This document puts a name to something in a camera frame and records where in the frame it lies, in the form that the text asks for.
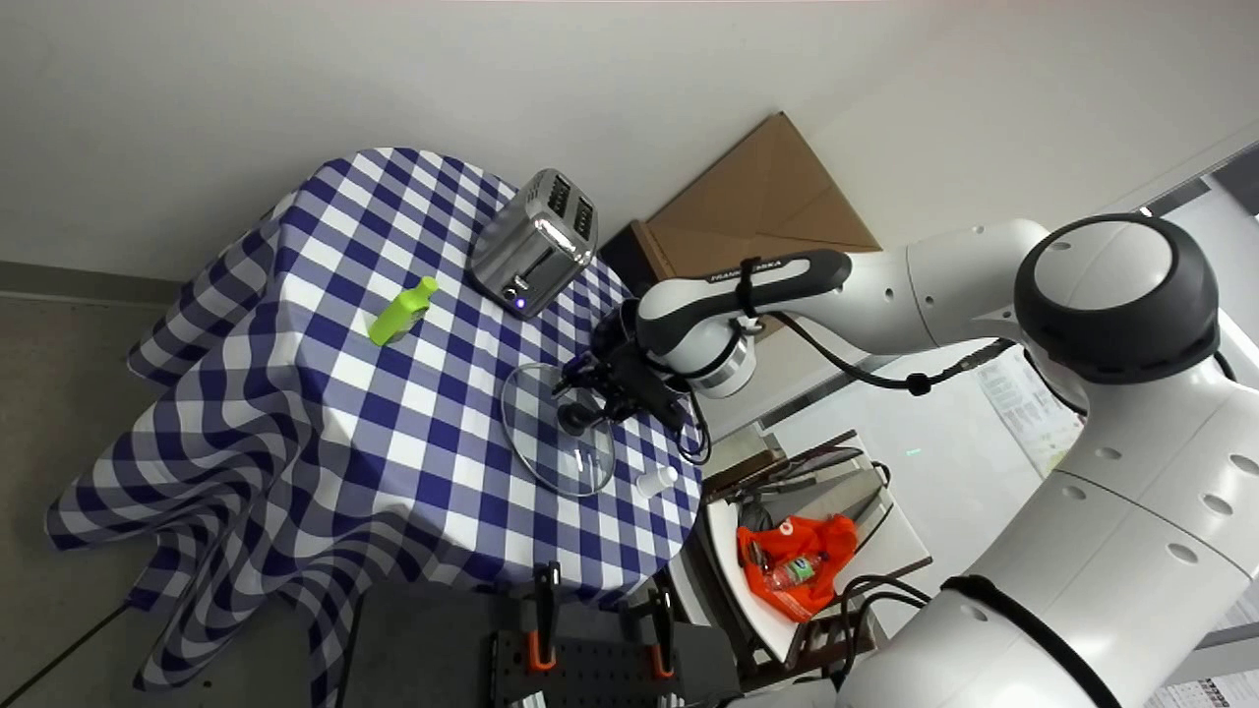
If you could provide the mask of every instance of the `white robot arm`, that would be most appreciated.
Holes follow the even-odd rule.
[[[764,312],[889,354],[1009,339],[1085,409],[1053,478],[836,703],[1146,703],[1253,580],[1259,394],[1209,364],[1220,295],[1177,223],[1009,223],[666,280],[638,305],[638,333],[656,365],[733,394],[754,365],[738,319]]]

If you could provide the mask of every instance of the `gray floor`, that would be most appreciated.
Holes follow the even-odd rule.
[[[152,305],[0,295],[0,700],[129,589],[144,538],[52,551],[41,510],[144,409],[150,390],[121,371],[124,348],[161,316]],[[117,619],[14,708],[129,703],[304,703],[304,634],[272,611],[232,636],[195,686],[133,694],[161,623]]]

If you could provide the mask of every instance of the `orange object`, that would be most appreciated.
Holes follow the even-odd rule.
[[[529,634],[525,634],[525,668],[529,668],[529,674],[552,674],[555,664],[557,664],[555,652],[542,659],[542,634],[529,631]]]
[[[792,514],[771,531],[738,526],[738,567],[754,600],[810,623],[834,601],[834,573],[857,555],[857,525],[849,514]]]

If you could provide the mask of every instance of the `white wall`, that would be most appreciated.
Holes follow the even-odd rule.
[[[376,143],[557,166],[608,232],[765,112],[862,95],[942,4],[5,0],[0,261],[187,274]]]
[[[862,100],[810,107],[882,244],[1131,210],[1259,139],[1253,0],[969,0]]]

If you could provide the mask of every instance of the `floor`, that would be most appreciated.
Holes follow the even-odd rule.
[[[178,694],[129,689],[161,631],[161,619],[144,614],[121,614],[24,689],[117,611],[150,551],[138,538],[57,555],[41,538],[41,506],[152,399],[121,371],[121,354],[161,316],[165,301],[169,286],[161,282],[129,286],[115,280],[75,280],[75,286],[54,290],[48,280],[0,263],[0,708],[287,708],[305,700],[304,634],[277,607],[232,636],[207,674]],[[1155,703],[1244,708],[1259,698],[1249,678],[1180,686],[1160,694]]]

